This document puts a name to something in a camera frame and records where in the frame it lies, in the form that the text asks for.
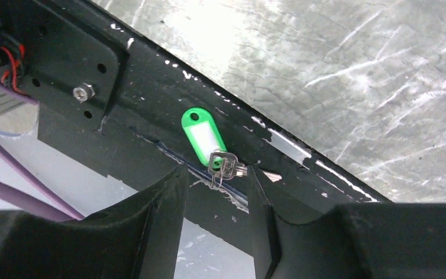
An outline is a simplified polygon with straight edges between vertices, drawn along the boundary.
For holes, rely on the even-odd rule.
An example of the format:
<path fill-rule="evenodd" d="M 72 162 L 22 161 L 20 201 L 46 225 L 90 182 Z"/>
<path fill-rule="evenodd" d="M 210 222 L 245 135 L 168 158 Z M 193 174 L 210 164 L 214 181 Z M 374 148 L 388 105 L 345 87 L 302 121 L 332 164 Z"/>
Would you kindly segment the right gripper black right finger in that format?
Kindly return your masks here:
<path fill-rule="evenodd" d="M 326 213 L 249 168 L 257 278 L 446 278 L 446 203 L 344 203 Z"/>

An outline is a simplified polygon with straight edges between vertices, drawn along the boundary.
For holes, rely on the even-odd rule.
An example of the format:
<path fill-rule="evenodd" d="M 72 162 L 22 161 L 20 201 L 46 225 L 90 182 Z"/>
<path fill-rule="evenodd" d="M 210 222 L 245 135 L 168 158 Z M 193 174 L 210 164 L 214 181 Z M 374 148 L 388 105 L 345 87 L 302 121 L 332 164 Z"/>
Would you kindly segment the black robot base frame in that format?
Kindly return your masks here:
<path fill-rule="evenodd" d="M 241 162 L 280 175 L 276 186 L 318 213 L 387 198 L 238 97 L 91 1 L 0 1 L 0 78 L 39 102 L 38 139 L 104 176 L 142 190 L 178 164 L 189 170 L 188 220 L 248 253 L 246 183 L 221 187 L 182 126 L 190 108 L 215 120 Z M 80 103 L 73 89 L 91 83 Z"/>

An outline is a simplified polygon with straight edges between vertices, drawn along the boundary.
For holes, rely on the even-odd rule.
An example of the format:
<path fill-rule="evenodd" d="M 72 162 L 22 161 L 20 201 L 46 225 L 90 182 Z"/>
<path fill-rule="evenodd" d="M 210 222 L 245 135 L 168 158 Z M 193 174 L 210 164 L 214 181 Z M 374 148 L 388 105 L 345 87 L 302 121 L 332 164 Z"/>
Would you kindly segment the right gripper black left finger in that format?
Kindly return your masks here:
<path fill-rule="evenodd" d="M 83 220 L 0 210 L 0 278 L 173 278 L 187 190 L 182 164 Z"/>

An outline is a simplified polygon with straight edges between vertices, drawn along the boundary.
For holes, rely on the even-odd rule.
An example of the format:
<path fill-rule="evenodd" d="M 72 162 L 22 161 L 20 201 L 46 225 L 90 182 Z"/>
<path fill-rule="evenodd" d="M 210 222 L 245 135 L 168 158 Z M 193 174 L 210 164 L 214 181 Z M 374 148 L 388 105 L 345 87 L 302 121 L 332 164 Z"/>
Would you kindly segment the green key tag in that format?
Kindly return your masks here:
<path fill-rule="evenodd" d="M 247 175 L 248 168 L 227 151 L 212 115 L 203 108 L 190 108 L 181 117 L 182 129 L 200 163 L 207 167 L 212 183 Z"/>

